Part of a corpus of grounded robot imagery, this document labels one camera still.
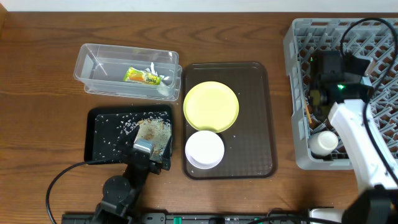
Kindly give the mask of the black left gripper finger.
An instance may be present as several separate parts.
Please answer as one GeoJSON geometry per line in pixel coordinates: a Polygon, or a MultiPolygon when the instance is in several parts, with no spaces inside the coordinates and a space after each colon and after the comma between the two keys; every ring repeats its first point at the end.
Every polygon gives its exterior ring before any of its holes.
{"type": "Polygon", "coordinates": [[[129,151],[133,149],[134,141],[138,134],[140,126],[137,125],[130,133],[121,137],[116,143],[116,155],[121,156],[123,154],[127,154],[129,151]]]}
{"type": "Polygon", "coordinates": [[[162,169],[163,170],[169,170],[171,168],[171,157],[172,157],[172,136],[169,137],[169,140],[166,144],[166,147],[164,149],[163,155],[162,155],[162,169]]]}

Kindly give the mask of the wooden chopstick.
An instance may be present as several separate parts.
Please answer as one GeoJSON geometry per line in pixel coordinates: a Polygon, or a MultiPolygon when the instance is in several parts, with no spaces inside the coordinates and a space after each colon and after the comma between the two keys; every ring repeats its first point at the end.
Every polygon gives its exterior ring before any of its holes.
{"type": "Polygon", "coordinates": [[[311,118],[311,116],[310,116],[310,112],[309,112],[308,104],[307,104],[307,103],[305,103],[305,111],[306,111],[308,123],[309,123],[309,124],[312,124],[312,118],[311,118]]]}

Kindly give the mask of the rice and food scraps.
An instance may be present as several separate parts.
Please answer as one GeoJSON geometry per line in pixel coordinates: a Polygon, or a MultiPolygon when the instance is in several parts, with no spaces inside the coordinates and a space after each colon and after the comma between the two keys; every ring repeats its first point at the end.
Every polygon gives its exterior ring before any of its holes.
{"type": "Polygon", "coordinates": [[[172,135],[170,115],[166,111],[99,114],[95,118],[93,159],[116,157],[117,141],[140,126],[135,141],[145,139],[154,143],[151,159],[158,159],[172,135]]]}

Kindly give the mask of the white bowl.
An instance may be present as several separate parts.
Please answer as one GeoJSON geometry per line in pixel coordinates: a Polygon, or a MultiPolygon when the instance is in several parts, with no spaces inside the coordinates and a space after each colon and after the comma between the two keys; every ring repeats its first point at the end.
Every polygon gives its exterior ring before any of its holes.
{"type": "Polygon", "coordinates": [[[214,132],[197,131],[186,142],[185,156],[198,169],[212,169],[223,159],[223,140],[214,132]]]}

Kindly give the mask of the white paper cup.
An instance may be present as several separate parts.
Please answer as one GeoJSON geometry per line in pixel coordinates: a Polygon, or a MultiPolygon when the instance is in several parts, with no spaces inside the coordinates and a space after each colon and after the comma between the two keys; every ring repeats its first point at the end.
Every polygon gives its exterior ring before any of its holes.
{"type": "Polygon", "coordinates": [[[338,145],[338,137],[331,131],[322,131],[311,135],[308,147],[311,152],[318,156],[327,156],[333,152],[338,145]]]}

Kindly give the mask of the green orange snack wrapper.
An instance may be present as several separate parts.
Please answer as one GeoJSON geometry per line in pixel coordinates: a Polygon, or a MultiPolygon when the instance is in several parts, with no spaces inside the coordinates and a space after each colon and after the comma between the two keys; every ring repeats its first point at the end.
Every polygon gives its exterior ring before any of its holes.
{"type": "Polygon", "coordinates": [[[147,70],[138,70],[133,67],[129,67],[123,81],[138,82],[146,85],[160,85],[162,79],[147,70]]]}

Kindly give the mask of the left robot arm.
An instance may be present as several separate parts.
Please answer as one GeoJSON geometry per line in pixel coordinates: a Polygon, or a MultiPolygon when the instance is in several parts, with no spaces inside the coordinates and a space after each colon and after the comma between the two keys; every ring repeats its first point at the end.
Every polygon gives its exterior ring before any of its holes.
{"type": "Polygon", "coordinates": [[[167,139],[164,153],[160,159],[153,160],[154,143],[145,139],[136,139],[140,127],[116,144],[119,154],[114,159],[104,161],[105,164],[115,162],[126,164],[123,175],[110,177],[103,185],[103,198],[96,206],[95,213],[89,223],[138,223],[135,206],[142,192],[147,176],[150,173],[159,175],[161,170],[171,168],[172,137],[167,139]]]}

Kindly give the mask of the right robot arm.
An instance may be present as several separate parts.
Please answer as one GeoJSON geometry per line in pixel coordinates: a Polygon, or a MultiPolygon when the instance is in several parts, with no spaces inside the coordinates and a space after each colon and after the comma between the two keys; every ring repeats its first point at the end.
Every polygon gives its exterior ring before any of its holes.
{"type": "Polygon", "coordinates": [[[374,59],[335,50],[315,52],[309,62],[313,115],[327,119],[338,133],[359,190],[347,209],[316,208],[309,216],[328,223],[397,223],[397,162],[368,106],[374,59]]]}

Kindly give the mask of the grey dishwasher rack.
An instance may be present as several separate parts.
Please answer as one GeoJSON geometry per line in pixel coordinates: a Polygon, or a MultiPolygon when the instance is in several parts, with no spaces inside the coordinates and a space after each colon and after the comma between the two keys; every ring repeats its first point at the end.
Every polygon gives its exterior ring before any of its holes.
{"type": "Polygon", "coordinates": [[[376,61],[370,74],[375,85],[392,59],[394,41],[386,25],[377,21],[367,21],[356,25],[355,18],[300,18],[295,19],[284,40],[284,60],[286,74],[292,90],[292,129],[297,165],[304,170],[350,170],[352,165],[340,142],[336,149],[325,157],[312,154],[307,141],[312,134],[332,131],[328,121],[316,119],[308,105],[312,124],[308,123],[305,103],[308,104],[308,85],[310,83],[310,57],[321,50],[343,49],[355,56],[368,56],[376,61]]]}

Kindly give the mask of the black plastic bin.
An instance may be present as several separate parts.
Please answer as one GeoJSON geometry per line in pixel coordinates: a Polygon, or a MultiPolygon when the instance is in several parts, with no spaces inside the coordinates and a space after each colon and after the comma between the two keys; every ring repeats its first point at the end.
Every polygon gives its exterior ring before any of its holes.
{"type": "Polygon", "coordinates": [[[119,154],[117,141],[129,134],[138,121],[163,121],[172,126],[172,109],[168,105],[107,106],[90,110],[87,117],[85,161],[112,159],[119,154]]]}

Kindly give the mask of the yellow round plate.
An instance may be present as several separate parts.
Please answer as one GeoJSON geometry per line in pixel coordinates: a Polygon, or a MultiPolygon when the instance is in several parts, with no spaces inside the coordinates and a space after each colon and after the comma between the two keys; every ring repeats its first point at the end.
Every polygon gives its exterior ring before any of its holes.
{"type": "Polygon", "coordinates": [[[185,95],[183,113],[194,129],[220,133],[230,128],[237,120],[238,97],[223,83],[202,82],[185,95]]]}

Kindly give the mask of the clear plastic bin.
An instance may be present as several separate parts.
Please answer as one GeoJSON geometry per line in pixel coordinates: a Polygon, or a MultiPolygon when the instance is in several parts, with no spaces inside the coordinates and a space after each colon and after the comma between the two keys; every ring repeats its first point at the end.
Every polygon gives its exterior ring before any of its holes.
{"type": "Polygon", "coordinates": [[[182,67],[178,53],[118,45],[83,44],[74,78],[87,93],[175,101],[181,88],[182,67]],[[160,85],[124,82],[129,67],[147,70],[162,79],[160,85]]]}

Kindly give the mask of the dark brown serving tray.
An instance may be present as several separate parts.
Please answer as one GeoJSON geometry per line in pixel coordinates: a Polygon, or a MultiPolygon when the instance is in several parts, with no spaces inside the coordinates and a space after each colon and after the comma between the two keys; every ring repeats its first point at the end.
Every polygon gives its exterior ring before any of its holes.
{"type": "Polygon", "coordinates": [[[193,180],[268,178],[277,170],[277,154],[267,70],[258,62],[194,63],[183,71],[187,93],[202,82],[229,86],[239,101],[234,124],[220,133],[225,151],[211,169],[198,169],[182,156],[182,170],[193,180]]]}

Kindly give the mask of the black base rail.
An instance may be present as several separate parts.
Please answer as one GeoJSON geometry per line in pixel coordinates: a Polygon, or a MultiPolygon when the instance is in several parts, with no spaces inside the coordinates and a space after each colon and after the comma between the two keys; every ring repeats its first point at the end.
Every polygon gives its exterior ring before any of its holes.
{"type": "MultiPolygon", "coordinates": [[[[145,223],[145,224],[208,224],[208,223],[221,223],[221,224],[243,224],[266,217],[297,217],[297,215],[289,213],[268,213],[265,216],[261,215],[198,215],[198,214],[165,214],[165,213],[144,213],[139,220],[128,221],[118,220],[111,218],[111,221],[116,223],[145,223]]],[[[93,214],[77,214],[70,213],[62,215],[60,223],[91,223],[93,214]]],[[[309,223],[295,220],[273,220],[260,223],[309,223]]]]}

